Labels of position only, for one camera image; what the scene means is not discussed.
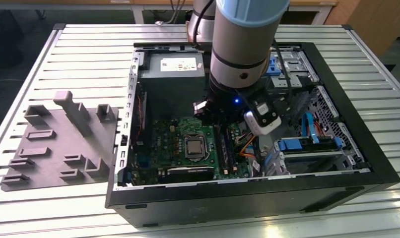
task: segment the floor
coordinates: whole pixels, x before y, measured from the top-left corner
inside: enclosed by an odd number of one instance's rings
[[[47,11],[44,20],[38,19],[35,11],[15,10],[14,16],[19,22],[20,28],[24,32],[24,39],[19,43],[23,51],[23,62],[10,68],[0,69],[0,123],[7,114],[8,108],[14,102],[15,96],[19,92],[22,83],[28,75],[36,60],[38,54],[42,50],[44,42],[48,38],[52,26],[55,23],[68,24],[133,24],[134,17],[129,11]],[[157,13],[155,15],[145,11],[146,23],[154,23],[158,18],[170,19],[171,12]],[[185,15],[178,16],[178,23],[185,22]],[[393,75],[400,82],[400,41],[396,41],[381,57],[383,63],[396,64]]]

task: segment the black computer chassis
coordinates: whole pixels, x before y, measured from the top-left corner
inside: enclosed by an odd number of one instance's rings
[[[106,208],[115,209],[135,227],[203,223],[218,220],[266,217],[290,213],[324,211],[400,182],[368,127],[353,107],[340,83],[313,43],[280,43],[300,46],[340,113],[357,147],[367,160],[361,166],[369,173],[218,184],[212,182],[183,187],[151,187],[113,191],[111,166]]]

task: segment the aluminum extrusion table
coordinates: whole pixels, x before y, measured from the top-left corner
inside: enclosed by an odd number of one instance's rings
[[[315,42],[400,174],[400,84],[352,30],[281,25],[280,42]],[[71,90],[86,107],[126,105],[134,42],[186,41],[186,26],[67,25],[52,31],[0,126],[0,180],[26,129],[28,105],[59,106]],[[400,183],[327,212],[135,229],[104,208],[106,183],[3,192],[0,235],[80,237],[400,237]]]

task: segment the white label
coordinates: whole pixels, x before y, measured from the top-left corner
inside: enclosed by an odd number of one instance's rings
[[[161,60],[161,71],[195,71],[195,58],[165,58]]]
[[[111,3],[130,3],[130,0],[110,0]]]
[[[257,171],[261,171],[261,165],[258,164],[258,162],[256,160],[253,160],[253,167]]]
[[[258,105],[257,108],[258,108],[258,112],[260,112],[261,115],[265,115],[269,112],[269,108],[268,108],[266,103]]]

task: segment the cable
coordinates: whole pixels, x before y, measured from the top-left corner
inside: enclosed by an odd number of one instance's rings
[[[206,146],[206,153],[207,153],[207,157],[205,158],[205,160],[207,160],[210,157],[210,152],[207,151],[207,146]]]
[[[290,82],[290,78],[289,78],[288,73],[286,73],[286,68],[285,68],[285,64],[284,64],[284,58],[282,58],[280,46],[278,46],[278,43],[277,43],[276,39],[273,39],[273,46],[274,46],[274,49],[277,50],[277,55],[278,55],[278,59],[280,59],[280,64],[281,64],[281,69],[282,69],[282,73],[284,73],[284,78],[285,78],[285,81],[286,81],[286,87],[288,87],[286,102],[289,104],[292,102],[292,97],[293,97],[292,82]]]
[[[242,147],[242,149],[241,149],[241,151],[240,151],[240,155],[245,152],[245,150],[246,150],[246,148],[248,148],[248,146],[249,146],[249,144],[252,143],[252,141],[253,141],[254,138],[256,138],[256,135],[252,136],[252,138],[250,138],[250,140],[248,141],[245,147]]]
[[[264,67],[264,70],[261,72],[261,75],[266,73],[268,71],[268,67],[269,67],[269,58],[270,58],[270,51],[269,51],[269,54],[268,54],[268,58],[266,58],[266,63],[265,63],[265,67]]]
[[[173,17],[171,17],[171,19],[169,21],[166,21],[166,22],[157,21],[154,24],[157,24],[158,26],[162,26],[162,25],[166,25],[166,24],[171,23],[174,21],[174,19],[175,19],[175,13],[177,13],[177,11],[174,10]]]
[[[244,140],[252,134],[253,134],[253,132],[249,132],[249,133],[244,134],[242,136],[240,136],[238,141]]]
[[[254,140],[252,141],[252,145],[253,145],[253,154],[256,157],[256,160],[258,162],[258,164],[261,165],[264,160],[262,160],[262,156],[261,156],[261,146],[260,146],[260,138],[256,137]]]
[[[181,7],[179,7],[179,9],[177,8],[175,19],[174,19],[174,22],[173,22],[174,24],[177,23],[177,19],[178,19],[178,16],[179,16],[179,12],[181,12],[182,7],[185,6],[185,4],[186,4],[186,0],[182,0]]]
[[[149,10],[149,11],[151,12],[153,16],[154,16],[158,20],[161,20],[161,16],[159,16],[159,14],[167,12],[167,10],[163,10],[163,11]]]
[[[198,30],[199,30],[199,24],[201,24],[201,18],[202,16],[205,15],[210,5],[213,3],[213,0],[209,0],[205,8],[202,9],[201,13],[199,13],[199,17],[198,17],[198,21],[195,22],[195,25],[194,25],[194,32],[193,32],[193,43],[194,43],[194,47],[197,48],[198,47]]]
[[[242,153],[242,154],[240,154],[240,155],[241,155],[241,156],[246,156],[246,157],[256,158],[256,156],[254,156],[253,154],[250,154],[250,153],[248,153],[248,154]]]
[[[323,128],[321,128],[317,121],[313,122],[313,125],[317,127],[317,131],[319,131],[320,136],[325,136],[324,130],[323,130]]]

